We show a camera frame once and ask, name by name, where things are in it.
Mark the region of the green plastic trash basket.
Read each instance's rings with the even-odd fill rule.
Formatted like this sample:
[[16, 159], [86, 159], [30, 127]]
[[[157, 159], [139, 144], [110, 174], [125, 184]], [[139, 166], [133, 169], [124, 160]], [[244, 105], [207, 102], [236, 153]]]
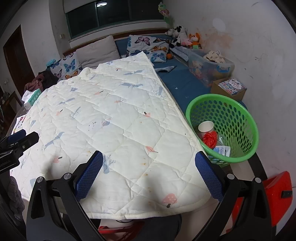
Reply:
[[230, 163], [240, 163], [255, 154], [259, 142], [258, 128], [251, 114], [239, 102], [219, 94], [204, 94], [189, 103], [185, 116], [195, 131], [202, 122], [211, 121], [217, 132], [218, 142], [230, 147], [227, 157], [215, 152], [199, 139], [215, 164], [222, 167]]

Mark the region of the white milk carton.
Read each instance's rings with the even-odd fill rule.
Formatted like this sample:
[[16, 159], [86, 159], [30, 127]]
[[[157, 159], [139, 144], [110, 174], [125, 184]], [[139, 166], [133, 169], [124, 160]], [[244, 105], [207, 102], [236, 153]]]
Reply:
[[216, 146], [213, 151], [215, 154], [230, 157], [231, 148], [229, 146]]

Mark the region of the grey knit glove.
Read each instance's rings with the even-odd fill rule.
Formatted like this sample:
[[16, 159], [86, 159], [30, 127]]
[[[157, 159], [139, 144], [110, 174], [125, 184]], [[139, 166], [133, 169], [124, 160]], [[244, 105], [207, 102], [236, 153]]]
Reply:
[[7, 187], [3, 187], [1, 183], [1, 201], [4, 204], [5, 210], [15, 219], [15, 221], [23, 222], [25, 205], [16, 179], [13, 176], [9, 177]]

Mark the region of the green tissue pack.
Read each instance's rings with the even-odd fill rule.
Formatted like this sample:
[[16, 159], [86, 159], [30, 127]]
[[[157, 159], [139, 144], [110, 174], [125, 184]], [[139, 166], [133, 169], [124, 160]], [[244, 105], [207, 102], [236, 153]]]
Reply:
[[37, 90], [35, 90], [35, 91], [32, 93], [30, 99], [28, 100], [28, 103], [29, 103], [31, 106], [33, 106], [34, 103], [37, 101], [37, 99], [38, 99], [38, 97], [40, 96], [41, 93], [42, 93], [42, 92], [41, 92], [41, 89], [37, 89]]

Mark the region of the red plastic stool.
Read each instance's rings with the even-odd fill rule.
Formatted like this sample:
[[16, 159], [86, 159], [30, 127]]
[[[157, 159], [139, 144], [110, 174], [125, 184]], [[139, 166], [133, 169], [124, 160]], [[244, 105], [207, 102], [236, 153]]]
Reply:
[[292, 182], [288, 171], [267, 180], [239, 180], [227, 175], [234, 191], [232, 228], [226, 233], [233, 240], [268, 240], [288, 211], [293, 199]]

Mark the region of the white paper cup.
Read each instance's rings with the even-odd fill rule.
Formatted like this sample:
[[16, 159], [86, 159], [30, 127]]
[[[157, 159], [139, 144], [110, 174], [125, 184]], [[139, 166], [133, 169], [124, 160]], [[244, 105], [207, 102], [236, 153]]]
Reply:
[[204, 135], [214, 130], [214, 123], [212, 121], [203, 121], [198, 125], [198, 136], [203, 139]]

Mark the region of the dark wooden door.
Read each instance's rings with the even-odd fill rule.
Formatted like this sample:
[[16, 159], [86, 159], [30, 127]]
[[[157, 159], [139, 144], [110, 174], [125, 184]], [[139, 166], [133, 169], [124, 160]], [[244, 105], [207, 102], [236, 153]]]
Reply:
[[25, 85], [30, 83], [35, 75], [29, 63], [23, 44], [21, 26], [18, 26], [3, 46], [4, 57], [11, 78], [20, 96], [25, 91]]

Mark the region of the cardboard box with books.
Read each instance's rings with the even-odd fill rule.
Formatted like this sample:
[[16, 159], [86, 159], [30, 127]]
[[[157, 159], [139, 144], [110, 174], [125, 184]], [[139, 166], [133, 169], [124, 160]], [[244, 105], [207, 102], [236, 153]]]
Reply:
[[220, 94], [236, 101], [241, 101], [247, 88], [236, 78], [224, 78], [212, 83], [211, 93]]

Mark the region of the blue mattress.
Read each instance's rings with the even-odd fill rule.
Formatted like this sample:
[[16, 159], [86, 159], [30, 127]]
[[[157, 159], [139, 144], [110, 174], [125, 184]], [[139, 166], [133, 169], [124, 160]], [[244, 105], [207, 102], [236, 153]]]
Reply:
[[201, 81], [197, 80], [189, 71], [188, 66], [176, 58], [168, 60], [166, 63], [155, 63], [154, 66], [155, 68], [175, 66], [170, 72], [160, 72], [159, 77], [184, 113], [193, 99], [211, 92], [210, 87], [206, 87]]

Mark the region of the beige pillow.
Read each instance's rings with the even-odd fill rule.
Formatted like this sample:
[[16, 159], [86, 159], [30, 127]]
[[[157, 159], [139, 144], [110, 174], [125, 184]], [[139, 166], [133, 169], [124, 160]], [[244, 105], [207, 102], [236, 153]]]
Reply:
[[77, 49], [76, 55], [83, 68], [96, 69], [100, 63], [120, 59], [112, 35]]

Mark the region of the clear plastic storage bin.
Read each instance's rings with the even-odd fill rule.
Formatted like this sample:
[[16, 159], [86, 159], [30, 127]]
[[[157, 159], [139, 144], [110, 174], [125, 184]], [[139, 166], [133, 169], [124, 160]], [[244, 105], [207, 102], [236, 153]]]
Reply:
[[232, 61], [224, 58], [214, 62], [204, 58], [206, 53], [202, 50], [192, 49], [188, 54], [189, 71], [199, 80], [205, 87], [211, 87], [214, 81], [228, 78], [232, 75], [235, 65]]

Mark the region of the butterfly print pillow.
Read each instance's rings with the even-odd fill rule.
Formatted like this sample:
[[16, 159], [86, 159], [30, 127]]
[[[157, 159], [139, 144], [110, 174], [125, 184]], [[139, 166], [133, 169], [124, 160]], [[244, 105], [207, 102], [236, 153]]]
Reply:
[[129, 35], [126, 57], [144, 52], [152, 63], [166, 63], [170, 40], [152, 36]]

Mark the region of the orange fox plush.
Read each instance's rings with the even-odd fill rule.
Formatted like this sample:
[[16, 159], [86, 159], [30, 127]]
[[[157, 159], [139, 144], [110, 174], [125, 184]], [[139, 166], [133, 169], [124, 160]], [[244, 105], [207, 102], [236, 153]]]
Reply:
[[190, 48], [192, 49], [202, 49], [200, 44], [200, 35], [199, 33], [189, 34], [189, 40], [191, 42]]

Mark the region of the black white cow plush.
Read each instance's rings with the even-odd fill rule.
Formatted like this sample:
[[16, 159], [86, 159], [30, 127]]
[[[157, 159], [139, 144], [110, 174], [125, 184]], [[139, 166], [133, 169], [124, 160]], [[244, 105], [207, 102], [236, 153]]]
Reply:
[[175, 46], [188, 46], [188, 36], [186, 34], [186, 29], [182, 25], [178, 25], [175, 28], [171, 28], [165, 32], [165, 35], [170, 36], [172, 41], [170, 42], [170, 48], [174, 48]]

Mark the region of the dark window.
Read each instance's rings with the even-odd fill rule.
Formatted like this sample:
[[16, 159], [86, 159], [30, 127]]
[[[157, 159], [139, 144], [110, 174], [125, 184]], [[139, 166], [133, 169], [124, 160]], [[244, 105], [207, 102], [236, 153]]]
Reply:
[[63, 1], [70, 37], [122, 23], [162, 20], [160, 1]]

